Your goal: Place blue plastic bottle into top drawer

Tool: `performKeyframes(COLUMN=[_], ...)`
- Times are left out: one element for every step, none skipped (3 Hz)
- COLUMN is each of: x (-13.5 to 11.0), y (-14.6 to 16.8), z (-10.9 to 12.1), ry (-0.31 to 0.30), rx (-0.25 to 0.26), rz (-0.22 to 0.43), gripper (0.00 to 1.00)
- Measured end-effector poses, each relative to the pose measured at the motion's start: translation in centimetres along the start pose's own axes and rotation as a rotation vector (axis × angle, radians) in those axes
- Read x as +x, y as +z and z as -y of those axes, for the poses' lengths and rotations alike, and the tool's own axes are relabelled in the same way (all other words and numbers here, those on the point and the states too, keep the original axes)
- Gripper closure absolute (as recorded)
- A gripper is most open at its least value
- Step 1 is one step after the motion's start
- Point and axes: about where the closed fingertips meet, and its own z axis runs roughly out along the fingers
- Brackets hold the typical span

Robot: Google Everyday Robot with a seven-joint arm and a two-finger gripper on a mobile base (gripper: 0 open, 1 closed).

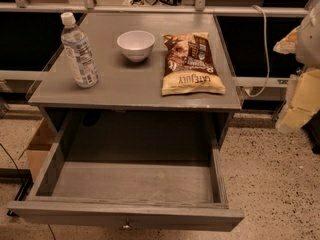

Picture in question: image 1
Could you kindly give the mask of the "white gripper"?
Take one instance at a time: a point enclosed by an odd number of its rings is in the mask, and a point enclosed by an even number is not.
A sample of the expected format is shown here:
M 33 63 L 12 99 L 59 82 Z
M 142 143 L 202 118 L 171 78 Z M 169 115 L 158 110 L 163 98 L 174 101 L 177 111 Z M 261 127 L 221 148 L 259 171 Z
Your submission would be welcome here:
M 285 104 L 276 122 L 279 132 L 294 132 L 320 110 L 320 1 L 308 12 L 300 28 L 290 31 L 273 50 L 285 55 L 296 53 L 298 62 L 310 66 L 300 76 L 290 76 Z

